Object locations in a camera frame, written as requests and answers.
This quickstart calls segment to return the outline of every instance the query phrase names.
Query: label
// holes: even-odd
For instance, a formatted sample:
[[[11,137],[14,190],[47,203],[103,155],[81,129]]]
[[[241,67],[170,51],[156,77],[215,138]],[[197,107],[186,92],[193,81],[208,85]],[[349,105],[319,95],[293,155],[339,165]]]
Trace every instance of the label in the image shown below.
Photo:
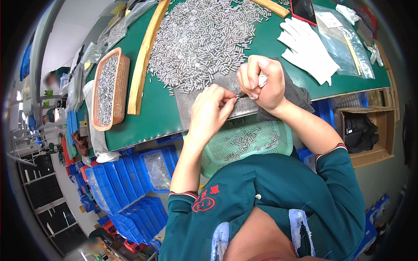
[[[330,12],[321,12],[315,14],[328,28],[342,26],[340,21],[338,21],[338,19]]]

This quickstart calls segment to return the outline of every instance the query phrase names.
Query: brown cloth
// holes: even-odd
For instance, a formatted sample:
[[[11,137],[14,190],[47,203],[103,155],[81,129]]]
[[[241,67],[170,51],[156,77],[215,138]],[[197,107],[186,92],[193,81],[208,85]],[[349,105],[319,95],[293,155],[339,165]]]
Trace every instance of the brown cloth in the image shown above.
[[[77,131],[75,131],[73,134],[71,134],[71,139],[74,140],[76,143],[76,148],[83,157],[89,156],[89,140],[86,137],[80,137],[80,134]]]

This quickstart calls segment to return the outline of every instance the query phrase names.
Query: person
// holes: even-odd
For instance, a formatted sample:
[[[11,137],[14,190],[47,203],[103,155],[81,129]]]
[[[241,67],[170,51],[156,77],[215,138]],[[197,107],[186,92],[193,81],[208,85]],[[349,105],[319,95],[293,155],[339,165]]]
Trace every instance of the person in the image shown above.
[[[46,114],[42,117],[43,124],[48,122],[55,122],[55,109],[49,109]]]
[[[263,88],[260,70],[267,75]],[[324,120],[286,100],[278,61],[252,55],[237,79],[243,92],[316,154],[317,174],[294,157],[251,155],[218,170],[197,194],[203,148],[237,102],[234,93],[212,84],[192,106],[158,259],[349,260],[364,236],[365,214],[342,139]]]
[[[70,67],[60,67],[55,71],[50,71],[43,77],[43,84],[48,90],[59,90],[63,73],[69,73]]]

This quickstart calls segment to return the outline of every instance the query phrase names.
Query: orange plastic basket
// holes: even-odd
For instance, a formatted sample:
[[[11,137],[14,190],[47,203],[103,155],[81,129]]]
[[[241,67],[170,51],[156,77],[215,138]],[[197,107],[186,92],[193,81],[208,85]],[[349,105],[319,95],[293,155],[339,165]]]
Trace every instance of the orange plastic basket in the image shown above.
[[[109,125],[105,125],[99,122],[98,111],[99,111],[99,97],[97,95],[97,86],[99,84],[99,77],[102,73],[104,63],[111,57],[119,55],[119,59],[116,67],[116,81],[115,89],[113,91],[113,104],[112,104],[112,119]],[[129,78],[129,65],[130,59],[122,54],[120,47],[115,48],[108,52],[98,63],[96,75],[94,76],[93,85],[93,117],[92,125],[98,131],[109,130],[113,124],[117,124],[123,121],[125,118],[125,106],[126,106],[126,93],[128,89],[128,78]]]

